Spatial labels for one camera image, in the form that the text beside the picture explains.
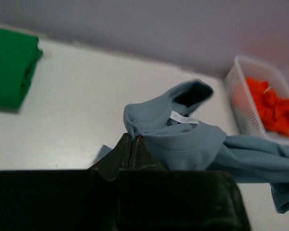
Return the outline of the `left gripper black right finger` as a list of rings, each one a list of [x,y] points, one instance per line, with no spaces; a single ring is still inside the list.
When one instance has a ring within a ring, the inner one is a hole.
[[[166,168],[147,150],[142,136],[134,140],[131,136],[122,136],[119,144],[123,147],[123,159],[119,162],[121,169],[166,170]]]

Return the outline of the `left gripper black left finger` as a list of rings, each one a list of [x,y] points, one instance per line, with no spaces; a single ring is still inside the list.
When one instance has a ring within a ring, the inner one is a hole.
[[[132,138],[128,133],[124,133],[113,149],[106,145],[100,148],[88,170],[96,171],[106,181],[114,181],[119,171],[128,167],[131,148]]]

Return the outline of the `blue-grey t-shirt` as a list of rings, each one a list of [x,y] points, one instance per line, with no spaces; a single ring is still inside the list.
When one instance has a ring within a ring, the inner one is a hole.
[[[219,170],[239,183],[269,183],[276,210],[289,211],[289,148],[250,135],[227,135],[190,118],[213,95],[201,80],[181,83],[143,103],[128,104],[123,122],[132,138],[170,170]]]

